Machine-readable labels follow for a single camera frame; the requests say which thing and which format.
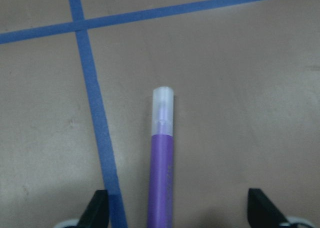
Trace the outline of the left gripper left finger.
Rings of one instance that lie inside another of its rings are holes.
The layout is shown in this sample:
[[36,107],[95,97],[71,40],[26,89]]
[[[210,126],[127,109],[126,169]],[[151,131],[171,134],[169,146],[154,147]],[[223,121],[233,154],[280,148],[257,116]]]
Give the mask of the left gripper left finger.
[[107,228],[109,225],[109,195],[107,190],[97,190],[76,227]]

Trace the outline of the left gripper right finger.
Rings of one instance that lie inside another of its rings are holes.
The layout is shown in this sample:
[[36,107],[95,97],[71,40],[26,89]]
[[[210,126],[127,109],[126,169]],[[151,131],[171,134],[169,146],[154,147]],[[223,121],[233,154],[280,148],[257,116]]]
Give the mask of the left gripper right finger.
[[247,220],[250,227],[291,227],[290,222],[259,188],[249,188]]

